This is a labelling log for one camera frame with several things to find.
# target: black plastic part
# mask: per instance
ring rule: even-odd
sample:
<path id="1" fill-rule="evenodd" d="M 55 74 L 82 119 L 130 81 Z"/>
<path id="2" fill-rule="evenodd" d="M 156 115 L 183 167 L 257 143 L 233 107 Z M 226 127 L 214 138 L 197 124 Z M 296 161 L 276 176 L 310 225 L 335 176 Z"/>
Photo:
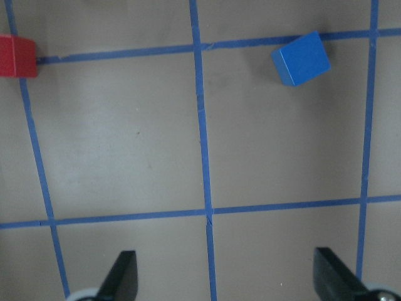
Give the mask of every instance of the black plastic part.
<path id="1" fill-rule="evenodd" d="M 316 248 L 313 285 L 322 301 L 367 300 L 369 290 L 329 248 Z"/>
<path id="2" fill-rule="evenodd" d="M 95 297 L 96 301 L 134 301 L 138 293 L 137 256 L 122 251 Z"/>

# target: blue block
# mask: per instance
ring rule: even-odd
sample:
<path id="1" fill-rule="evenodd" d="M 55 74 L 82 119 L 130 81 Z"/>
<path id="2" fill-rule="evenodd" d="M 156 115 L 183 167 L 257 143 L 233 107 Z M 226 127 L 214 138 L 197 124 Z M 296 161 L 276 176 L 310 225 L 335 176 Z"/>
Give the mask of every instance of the blue block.
<path id="1" fill-rule="evenodd" d="M 298 86 L 330 70 L 330 62 L 317 31 L 271 53 L 281 81 Z"/>

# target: grid square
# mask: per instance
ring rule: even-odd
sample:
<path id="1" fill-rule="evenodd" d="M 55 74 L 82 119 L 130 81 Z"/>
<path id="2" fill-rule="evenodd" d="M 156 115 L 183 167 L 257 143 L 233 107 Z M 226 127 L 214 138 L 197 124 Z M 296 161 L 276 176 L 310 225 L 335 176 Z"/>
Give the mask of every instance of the grid square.
<path id="1" fill-rule="evenodd" d="M 296 88 L 275 48 L 204 53 L 214 206 L 359 197 L 368 42 L 325 43 L 331 71 Z"/>
<path id="2" fill-rule="evenodd" d="M 204 207 L 193 65 L 60 64 L 29 81 L 57 218 Z"/>
<path id="3" fill-rule="evenodd" d="M 0 91 L 0 223 L 47 219 L 18 80 Z"/>
<path id="4" fill-rule="evenodd" d="M 204 225 L 205 217 L 194 217 L 61 226 L 71 291 L 100 286 L 118 254 L 135 250 L 137 301 L 208 301 Z"/>
<path id="5" fill-rule="evenodd" d="M 49 228 L 0 231 L 0 300 L 64 300 Z"/>
<path id="6" fill-rule="evenodd" d="M 21 36 L 39 56 L 191 44 L 188 1 L 14 0 Z"/>
<path id="7" fill-rule="evenodd" d="M 369 204 L 363 281 L 401 292 L 401 202 Z"/>
<path id="8" fill-rule="evenodd" d="M 200 34 L 206 42 L 369 28 L 370 0 L 198 2 Z"/>
<path id="9" fill-rule="evenodd" d="M 379 0 L 378 27 L 401 27 L 401 2 L 399 0 Z"/>
<path id="10" fill-rule="evenodd" d="M 401 193 L 401 40 L 377 41 L 369 195 Z"/>
<path id="11" fill-rule="evenodd" d="M 357 236 L 358 206 L 216 215 L 218 300 L 318 300 L 314 248 L 355 271 Z"/>

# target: red block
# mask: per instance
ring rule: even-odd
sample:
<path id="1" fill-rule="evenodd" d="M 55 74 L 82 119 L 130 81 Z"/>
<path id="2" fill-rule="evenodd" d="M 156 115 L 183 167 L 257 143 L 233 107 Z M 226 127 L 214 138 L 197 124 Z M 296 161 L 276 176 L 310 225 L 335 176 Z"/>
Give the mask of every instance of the red block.
<path id="1" fill-rule="evenodd" d="M 0 34 L 0 77 L 36 77 L 35 42 Z"/>

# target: blue tape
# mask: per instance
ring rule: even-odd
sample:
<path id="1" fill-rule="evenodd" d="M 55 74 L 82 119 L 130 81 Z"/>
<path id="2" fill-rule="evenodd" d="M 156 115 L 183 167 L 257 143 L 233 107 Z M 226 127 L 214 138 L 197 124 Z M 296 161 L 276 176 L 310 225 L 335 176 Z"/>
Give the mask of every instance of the blue tape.
<path id="1" fill-rule="evenodd" d="M 368 201 L 368 182 L 369 182 L 369 160 L 370 143 L 372 139 L 373 121 L 373 100 L 375 92 L 375 69 L 376 69 L 376 44 L 378 36 L 378 0 L 371 1 L 370 11 L 370 43 L 368 59 L 368 83 L 367 99 L 365 111 L 365 134 L 363 138 L 363 157 L 362 157 L 362 184 L 359 213 L 358 229 L 358 250 L 357 250 L 357 277 L 362 279 L 363 273 L 363 252 L 365 249 L 365 230 L 366 214 Z"/>
<path id="2" fill-rule="evenodd" d="M 51 238 L 53 240 L 53 246 L 55 248 L 61 283 L 63 285 L 64 295 L 65 295 L 65 297 L 68 297 L 70 295 L 70 289 L 68 288 L 67 276 L 66 276 L 66 272 L 65 272 L 63 256 L 61 254 L 60 242 L 58 240 L 57 229 L 54 224 L 55 215 L 53 212 L 53 207 L 51 205 L 49 187 L 48 187 L 48 183 L 47 183 L 47 179 L 46 179 L 46 174 L 44 173 L 44 165 L 43 165 L 42 155 L 41 155 L 41 151 L 40 151 L 40 147 L 39 147 L 38 135 L 36 133 L 36 127 L 35 127 L 35 123 L 34 123 L 34 120 L 32 117 L 31 100 L 29 97 L 28 86 L 27 86 L 25 78 L 22 78 L 19 80 L 19 86 L 20 86 L 21 95 L 23 98 L 26 121 L 28 123 L 29 136 L 31 137 L 33 154 L 34 154 L 34 158 L 36 161 L 36 168 L 37 168 L 38 174 L 39 174 L 39 181 L 40 181 L 40 186 L 42 189 L 44 206 L 46 208 L 46 214 L 49 219 L 50 226 L 51 226 Z"/>
<path id="3" fill-rule="evenodd" d="M 152 55 L 172 55 L 175 53 L 193 52 L 192 45 L 179 45 L 167 47 L 153 47 L 142 49 L 129 49 L 117 51 L 103 51 L 94 53 L 79 53 L 68 56 L 44 56 L 36 59 L 37 65 L 48 65 L 56 63 L 72 63 L 77 61 L 94 61 L 94 60 L 110 60 L 115 58 L 132 58 L 136 56 L 152 56 Z"/>
<path id="4" fill-rule="evenodd" d="M 305 209 L 305 208 L 344 206 L 344 205 L 354 205 L 354 204 L 359 204 L 359 199 L 332 199 L 326 201 L 310 201 L 310 202 L 298 202 L 298 203 L 265 204 L 265 205 L 254 205 L 254 206 L 215 208 L 214 214 Z"/>
<path id="5" fill-rule="evenodd" d="M 401 194 L 394 196 L 371 196 L 367 199 L 367 203 L 386 203 L 401 201 Z"/>
<path id="6" fill-rule="evenodd" d="M 203 90 L 202 44 L 199 30 L 198 10 L 196 0 L 189 0 L 190 23 L 192 27 L 192 39 L 194 41 L 195 61 L 195 87 L 199 121 L 200 153 L 202 156 L 203 187 L 206 211 L 206 236 L 207 236 L 207 260 L 209 263 L 209 283 L 211 301 L 217 301 L 216 266 L 214 263 L 213 242 L 213 206 L 211 196 L 211 181 L 209 172 L 209 151 L 207 146 L 206 112 Z"/>
<path id="7" fill-rule="evenodd" d="M 179 217 L 186 217 L 186 216 L 204 216 L 205 214 L 206 214 L 206 212 L 204 209 L 195 209 L 195 210 L 183 210 L 183 211 L 121 214 L 121 215 L 113 215 L 113 216 L 92 216 L 92 217 L 87 217 L 87 218 L 68 218 L 68 219 L 56 220 L 55 223 L 57 225 L 106 223 L 106 222 L 111 222 L 111 221 L 132 221 L 132 220 L 136 220 L 136 219 L 179 218 Z"/>
<path id="8" fill-rule="evenodd" d="M 370 34 L 369 30 L 340 31 L 336 33 L 320 33 L 320 38 L 323 41 L 358 39 L 358 38 L 369 38 L 369 34 Z M 300 37 L 299 35 L 277 36 L 271 38 L 230 40 L 230 41 L 218 41 L 215 43 L 203 43 L 202 51 L 216 50 L 221 48 L 243 48 L 243 47 L 255 47 L 255 46 L 281 45 L 290 43 L 299 37 Z"/>
<path id="9" fill-rule="evenodd" d="M 380 29 L 378 36 L 401 36 L 401 28 Z"/>
<path id="10" fill-rule="evenodd" d="M 53 239 L 53 247 L 55 248 L 58 270 L 60 272 L 61 284 L 63 286 L 64 295 L 66 298 L 68 298 L 68 296 L 70 295 L 70 288 L 68 287 L 67 273 L 64 266 L 63 253 L 61 251 L 56 225 L 52 223 L 50 225 L 50 230 L 51 237 Z"/>
<path id="11" fill-rule="evenodd" d="M 49 226 L 49 221 L 17 221 L 0 224 L 0 230 Z"/>
<path id="12" fill-rule="evenodd" d="M 48 183 L 46 180 L 46 175 L 44 174 L 44 165 L 43 165 L 42 155 L 41 155 L 41 151 L 40 151 L 40 147 L 39 147 L 38 135 L 36 133 L 36 127 L 35 127 L 34 120 L 32 117 L 31 101 L 29 98 L 28 86 L 26 84 L 25 78 L 22 78 L 19 80 L 19 87 L 21 89 L 21 95 L 23 98 L 26 121 L 28 123 L 29 136 L 31 137 L 33 155 L 34 155 L 34 158 L 36 161 L 36 168 L 37 168 L 38 174 L 39 174 L 39 181 L 40 181 L 40 186 L 42 188 L 42 195 L 43 195 L 43 199 L 44 199 L 44 206 L 46 208 L 46 214 L 49 219 L 54 219 L 55 215 L 53 213 L 53 207 L 52 207 L 51 201 L 50 201 L 49 187 L 48 187 Z"/>
<path id="13" fill-rule="evenodd" d="M 381 29 L 378 32 L 379 36 L 399 36 L 401 28 Z M 218 41 L 215 43 L 202 43 L 200 48 L 202 51 L 224 49 L 224 48 L 243 48 L 255 46 L 281 45 L 290 43 L 300 36 L 277 36 L 270 38 Z M 369 38 L 370 30 L 356 31 L 339 31 L 334 33 L 321 33 L 320 38 L 323 41 L 329 40 L 345 40 Z M 42 56 L 36 59 L 38 65 L 50 65 L 58 63 L 73 63 L 79 61 L 95 61 L 95 60 L 111 60 L 117 58 L 132 58 L 137 56 L 152 56 L 152 55 L 171 55 L 176 53 L 190 53 L 194 51 L 193 45 L 177 45 L 166 47 L 139 48 L 116 51 L 102 51 L 93 53 L 77 53 L 68 56 Z"/>
<path id="14" fill-rule="evenodd" d="M 13 1 L 12 0 L 4 0 L 4 5 L 6 7 L 8 26 L 10 28 L 10 33 L 14 35 L 18 35 L 17 26 L 15 23 L 15 15 L 13 11 Z"/>
<path id="15" fill-rule="evenodd" d="M 206 242 L 207 257 L 209 263 L 209 283 L 211 290 L 211 301 L 217 301 L 216 268 L 214 264 L 214 242 L 213 242 L 213 224 L 206 221 Z"/>

